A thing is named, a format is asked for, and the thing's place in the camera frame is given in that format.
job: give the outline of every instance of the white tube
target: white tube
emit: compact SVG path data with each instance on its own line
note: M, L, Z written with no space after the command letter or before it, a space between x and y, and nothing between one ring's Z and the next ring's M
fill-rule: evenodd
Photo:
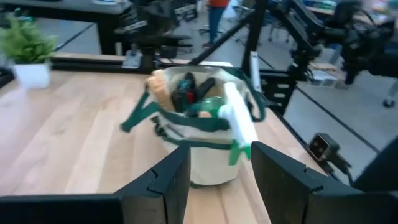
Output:
M249 110L235 83L224 84L224 98L226 104L218 110L218 117L228 120L234 140L238 142L239 147L247 147L253 141L258 141Z

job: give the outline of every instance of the tool bag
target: tool bag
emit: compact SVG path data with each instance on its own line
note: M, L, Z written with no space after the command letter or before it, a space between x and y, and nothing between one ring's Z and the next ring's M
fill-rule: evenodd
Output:
M187 72L192 72L197 85L210 77L215 78L216 85L206 94L223 96L223 84L234 82L242 97L246 100L252 96L259 109L259 117L252 116L254 122L265 118L266 99L254 90L249 78L234 68L211 68L201 66L172 67L164 70L167 87L171 93ZM130 117L121 125L123 131L129 132L135 125L149 116L157 114L151 120L155 124L155 134L164 140L168 152L172 152L182 142L191 146L191 183L195 185L216 185L233 180L238 174L239 159L231 164L229 157L233 146L233 135L228 121L221 118L189 118L183 113L163 109L152 93L146 88Z

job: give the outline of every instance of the wooden table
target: wooden table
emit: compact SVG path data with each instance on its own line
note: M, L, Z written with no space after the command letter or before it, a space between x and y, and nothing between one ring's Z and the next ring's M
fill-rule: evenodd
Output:
M46 89L16 80L2 88L0 195L114 192L164 158L148 119L119 130L147 77L53 71ZM271 110L256 129L263 143L323 172ZM232 182L190 189L184 223L270 223L251 162Z

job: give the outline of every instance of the white pot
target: white pot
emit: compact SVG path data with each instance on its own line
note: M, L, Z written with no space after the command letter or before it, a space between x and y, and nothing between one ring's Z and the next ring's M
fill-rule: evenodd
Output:
M24 88L46 88L50 85L50 68L47 63L14 65L12 72Z

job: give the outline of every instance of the desk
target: desk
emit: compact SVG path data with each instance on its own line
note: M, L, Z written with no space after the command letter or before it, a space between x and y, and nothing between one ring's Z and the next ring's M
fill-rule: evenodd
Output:
M166 150L149 119L119 130L147 77L53 71L44 90L16 81L0 89L0 195L114 192L159 162ZM256 130L263 143L323 173L271 110ZM190 189L184 223L270 223L251 162L243 159L232 182Z
M95 22L102 54L116 55L114 30L119 26L119 16L129 8L130 2L115 6L93 4L91 0L63 0L45 2L36 0L2 0L7 10L28 10L32 17Z

